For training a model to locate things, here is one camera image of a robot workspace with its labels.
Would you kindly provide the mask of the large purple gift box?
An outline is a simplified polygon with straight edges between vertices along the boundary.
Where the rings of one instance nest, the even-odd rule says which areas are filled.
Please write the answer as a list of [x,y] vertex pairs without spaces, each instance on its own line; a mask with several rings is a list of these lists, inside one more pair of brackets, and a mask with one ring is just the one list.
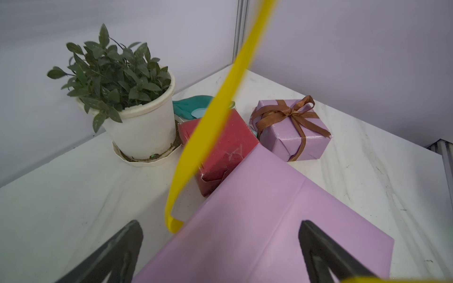
[[310,220],[380,277],[394,240],[262,145],[135,276],[137,283],[306,283]]

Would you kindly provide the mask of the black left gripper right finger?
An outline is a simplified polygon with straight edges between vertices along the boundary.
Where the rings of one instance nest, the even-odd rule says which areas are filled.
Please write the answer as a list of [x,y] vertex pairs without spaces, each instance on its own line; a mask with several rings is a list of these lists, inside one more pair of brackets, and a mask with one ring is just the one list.
[[302,221],[298,241],[311,283],[341,283],[377,276],[312,221]]

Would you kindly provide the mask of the red gift box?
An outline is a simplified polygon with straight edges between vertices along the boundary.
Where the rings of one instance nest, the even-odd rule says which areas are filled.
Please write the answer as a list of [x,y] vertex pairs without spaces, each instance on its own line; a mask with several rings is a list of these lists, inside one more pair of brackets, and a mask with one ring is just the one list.
[[216,145],[195,174],[201,195],[210,196],[258,144],[246,122],[232,109]]

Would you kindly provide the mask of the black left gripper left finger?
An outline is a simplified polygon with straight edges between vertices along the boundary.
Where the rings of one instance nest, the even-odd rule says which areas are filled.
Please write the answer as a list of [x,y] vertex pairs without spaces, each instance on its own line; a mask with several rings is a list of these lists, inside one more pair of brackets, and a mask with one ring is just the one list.
[[58,282],[130,283],[142,241],[140,223],[132,220]]

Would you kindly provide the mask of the yellow satin ribbon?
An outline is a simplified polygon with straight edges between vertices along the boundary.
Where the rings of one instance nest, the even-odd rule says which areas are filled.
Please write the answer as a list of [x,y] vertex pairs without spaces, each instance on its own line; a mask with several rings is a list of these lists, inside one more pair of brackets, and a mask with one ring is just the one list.
[[[165,223],[174,236],[185,225],[172,215],[176,199],[225,127],[233,96],[274,6],[274,1],[261,3],[230,73],[184,148],[165,207]],[[333,128],[333,141],[320,175],[315,176],[315,166],[310,164],[305,176],[394,240],[389,276],[360,278],[356,283],[450,283],[453,213],[439,209],[429,195],[430,177],[425,169],[429,151],[417,154],[400,141],[388,140],[376,128],[326,106],[319,112]]]

